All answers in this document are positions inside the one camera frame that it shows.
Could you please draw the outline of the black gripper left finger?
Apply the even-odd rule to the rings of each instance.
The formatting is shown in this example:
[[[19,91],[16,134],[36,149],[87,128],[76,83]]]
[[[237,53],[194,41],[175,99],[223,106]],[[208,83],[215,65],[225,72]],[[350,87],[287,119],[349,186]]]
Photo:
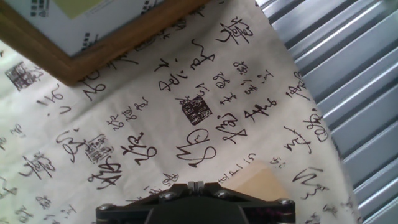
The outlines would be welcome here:
[[[171,188],[127,205],[105,203],[95,209],[96,224],[145,223],[150,212],[159,205],[192,196],[197,191],[196,182],[173,184]]]

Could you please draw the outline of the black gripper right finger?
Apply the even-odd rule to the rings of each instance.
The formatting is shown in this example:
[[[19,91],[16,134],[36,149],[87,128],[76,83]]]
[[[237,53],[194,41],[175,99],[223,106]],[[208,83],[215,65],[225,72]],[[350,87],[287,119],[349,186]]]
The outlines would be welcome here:
[[[196,196],[203,201],[198,208],[200,223],[295,223],[295,202],[288,198],[267,201],[218,183],[196,183]]]

